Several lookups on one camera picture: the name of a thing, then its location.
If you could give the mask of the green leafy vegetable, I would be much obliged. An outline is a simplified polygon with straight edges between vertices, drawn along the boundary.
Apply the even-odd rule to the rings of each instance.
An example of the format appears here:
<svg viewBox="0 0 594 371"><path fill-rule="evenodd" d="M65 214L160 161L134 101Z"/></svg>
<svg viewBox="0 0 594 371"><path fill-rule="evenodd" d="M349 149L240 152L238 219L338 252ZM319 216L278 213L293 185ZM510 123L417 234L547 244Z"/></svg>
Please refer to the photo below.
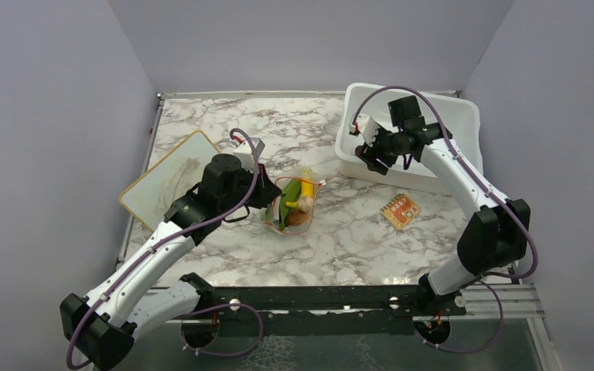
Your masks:
<svg viewBox="0 0 594 371"><path fill-rule="evenodd" d="M294 207L289 207L286 203L294 203L301 195L302 181L299 178L281 177L275 182L281 194L264 211L263 220L280 232L286 229L285 218Z"/></svg>

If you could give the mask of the clear orange zip top bag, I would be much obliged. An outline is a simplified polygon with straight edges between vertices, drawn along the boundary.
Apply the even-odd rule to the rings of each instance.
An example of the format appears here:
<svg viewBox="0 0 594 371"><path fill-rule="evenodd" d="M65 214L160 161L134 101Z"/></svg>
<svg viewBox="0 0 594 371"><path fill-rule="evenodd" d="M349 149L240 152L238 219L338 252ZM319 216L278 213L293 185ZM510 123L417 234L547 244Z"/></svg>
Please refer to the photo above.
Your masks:
<svg viewBox="0 0 594 371"><path fill-rule="evenodd" d="M274 180L280 194L261 213L260 221L285 236L305 233L312 225L319 191L328 181L304 166L282 173Z"/></svg>

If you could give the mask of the yellow banana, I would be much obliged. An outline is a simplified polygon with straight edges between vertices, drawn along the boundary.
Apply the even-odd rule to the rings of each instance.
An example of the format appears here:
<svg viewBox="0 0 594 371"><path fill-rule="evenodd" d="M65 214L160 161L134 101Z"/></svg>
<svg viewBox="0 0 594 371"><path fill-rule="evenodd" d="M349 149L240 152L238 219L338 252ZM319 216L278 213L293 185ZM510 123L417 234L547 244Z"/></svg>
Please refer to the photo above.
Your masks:
<svg viewBox="0 0 594 371"><path fill-rule="evenodd" d="M300 193L299 197L300 196L311 196L314 199L314 196L315 196L315 186L314 186L314 184L311 181L304 180L304 179L301 181L301 193ZM296 209L295 208L296 207L296 201L291 201L291 202L290 201L286 201L285 202L285 205L288 208Z"/></svg>

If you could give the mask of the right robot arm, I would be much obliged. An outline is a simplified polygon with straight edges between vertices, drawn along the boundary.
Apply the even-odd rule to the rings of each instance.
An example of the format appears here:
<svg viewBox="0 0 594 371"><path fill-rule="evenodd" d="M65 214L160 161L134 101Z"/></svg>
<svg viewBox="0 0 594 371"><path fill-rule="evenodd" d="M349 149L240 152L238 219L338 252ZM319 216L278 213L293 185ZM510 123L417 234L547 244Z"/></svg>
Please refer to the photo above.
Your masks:
<svg viewBox="0 0 594 371"><path fill-rule="evenodd" d="M415 304L433 315L446 305L446 296L524 257L531 210L524 200L493 188L465 160L438 114L426 123L420 102L416 95L389 102L391 130L356 112L350 133L364 140L355 155L369 170L386 175L400 157L417 161L444 184L468 220L456 254L419 279Z"/></svg>

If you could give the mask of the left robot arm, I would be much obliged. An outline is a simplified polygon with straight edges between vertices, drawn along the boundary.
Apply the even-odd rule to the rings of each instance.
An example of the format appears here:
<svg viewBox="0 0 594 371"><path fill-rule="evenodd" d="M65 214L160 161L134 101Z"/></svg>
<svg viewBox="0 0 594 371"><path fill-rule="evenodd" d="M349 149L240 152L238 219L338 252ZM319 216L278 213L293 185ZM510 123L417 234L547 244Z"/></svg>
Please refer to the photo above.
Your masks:
<svg viewBox="0 0 594 371"><path fill-rule="evenodd" d="M173 202L131 260L87 294L63 299L60 317L70 343L67 367L113 369L154 328L178 315L208 314L212 287L200 276L157 294L147 293L230 214L240 208L263 209L280 194L265 174L257 150L213 156L201 181Z"/></svg>

